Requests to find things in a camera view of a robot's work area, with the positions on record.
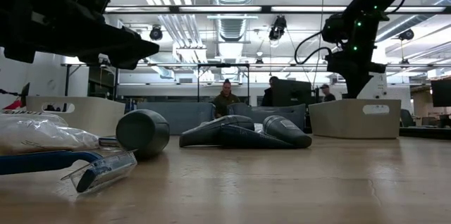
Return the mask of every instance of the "plastic bag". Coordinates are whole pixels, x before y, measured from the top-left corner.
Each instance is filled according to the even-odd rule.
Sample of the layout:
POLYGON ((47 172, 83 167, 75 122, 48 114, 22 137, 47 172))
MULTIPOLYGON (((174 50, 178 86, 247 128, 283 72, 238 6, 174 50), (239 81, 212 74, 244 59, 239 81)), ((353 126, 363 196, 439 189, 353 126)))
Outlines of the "plastic bag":
POLYGON ((98 147, 96 135, 68 127, 57 115, 29 111, 0 113, 0 155, 98 147))
POLYGON ((263 124, 255 123, 254 127, 255 127, 256 132, 258 132, 258 133, 263 132, 263 124))

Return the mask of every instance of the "blue tool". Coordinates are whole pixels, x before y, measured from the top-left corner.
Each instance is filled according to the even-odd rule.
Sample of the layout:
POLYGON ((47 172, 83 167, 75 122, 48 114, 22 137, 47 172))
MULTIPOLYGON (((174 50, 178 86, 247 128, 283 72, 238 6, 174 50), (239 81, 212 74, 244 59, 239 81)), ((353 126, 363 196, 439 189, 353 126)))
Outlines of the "blue tool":
POLYGON ((69 168, 76 161, 89 164, 62 178, 70 178, 79 193, 92 192, 126 177, 136 166, 131 151, 103 157, 94 152, 50 151, 0 156, 0 175, 69 168))

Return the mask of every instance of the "man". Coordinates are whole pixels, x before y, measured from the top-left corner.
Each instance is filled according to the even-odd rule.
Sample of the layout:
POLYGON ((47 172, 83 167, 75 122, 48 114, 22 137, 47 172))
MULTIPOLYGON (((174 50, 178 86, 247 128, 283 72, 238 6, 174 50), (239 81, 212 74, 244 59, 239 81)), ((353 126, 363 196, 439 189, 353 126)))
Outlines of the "man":
POLYGON ((265 90, 265 95, 263 96, 262 106, 272 107, 273 106, 273 83, 278 80, 276 76, 269 78, 269 88, 265 90))
POLYGON ((232 94, 232 85, 230 80, 223 83, 223 91, 214 99, 213 104, 216 106, 216 118, 227 115, 227 105, 240 102, 240 99, 232 94))
POLYGON ((324 99, 323 102, 327 102, 327 101, 335 101, 335 96, 333 94, 330 93, 330 89, 329 89, 329 85, 324 84, 321 87, 321 91, 324 94, 324 99))

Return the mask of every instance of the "wooden table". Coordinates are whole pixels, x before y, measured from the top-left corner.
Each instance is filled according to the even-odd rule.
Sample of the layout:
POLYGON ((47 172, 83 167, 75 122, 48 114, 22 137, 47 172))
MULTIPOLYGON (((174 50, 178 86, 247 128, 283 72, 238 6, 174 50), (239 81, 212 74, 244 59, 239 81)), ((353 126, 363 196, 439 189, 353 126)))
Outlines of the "wooden table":
POLYGON ((449 223, 451 144, 315 138, 303 150, 179 149, 97 194, 70 170, 0 177, 2 223, 449 223))

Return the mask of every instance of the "white storage bin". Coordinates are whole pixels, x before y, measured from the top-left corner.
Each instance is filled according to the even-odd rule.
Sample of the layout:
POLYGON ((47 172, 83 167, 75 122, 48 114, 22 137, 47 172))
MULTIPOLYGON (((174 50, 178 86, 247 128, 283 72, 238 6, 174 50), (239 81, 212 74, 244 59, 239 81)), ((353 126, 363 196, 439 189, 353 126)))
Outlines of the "white storage bin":
POLYGON ((395 139, 401 100, 344 99, 309 105, 314 135, 345 139, 395 139))
POLYGON ((69 127, 107 137, 116 134, 116 126, 124 115, 125 104, 98 97, 27 97, 27 110, 56 114, 69 127), (48 104, 60 107, 67 104, 67 111, 44 111, 48 104))

